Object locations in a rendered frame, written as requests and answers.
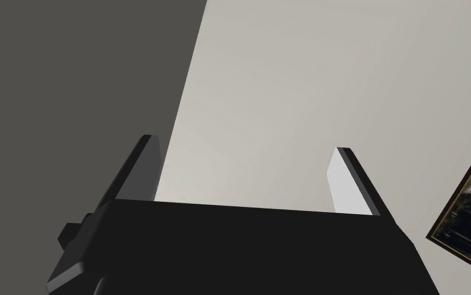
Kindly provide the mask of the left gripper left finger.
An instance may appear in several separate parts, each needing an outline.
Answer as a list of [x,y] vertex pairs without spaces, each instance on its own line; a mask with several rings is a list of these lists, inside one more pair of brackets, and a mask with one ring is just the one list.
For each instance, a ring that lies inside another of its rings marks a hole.
[[142,135],[97,206],[113,199],[153,201],[161,170],[158,136]]

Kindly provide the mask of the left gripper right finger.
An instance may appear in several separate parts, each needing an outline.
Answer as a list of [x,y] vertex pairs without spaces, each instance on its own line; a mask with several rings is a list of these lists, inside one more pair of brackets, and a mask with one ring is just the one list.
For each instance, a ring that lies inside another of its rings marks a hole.
[[336,213],[391,216],[350,148],[334,148],[326,176]]

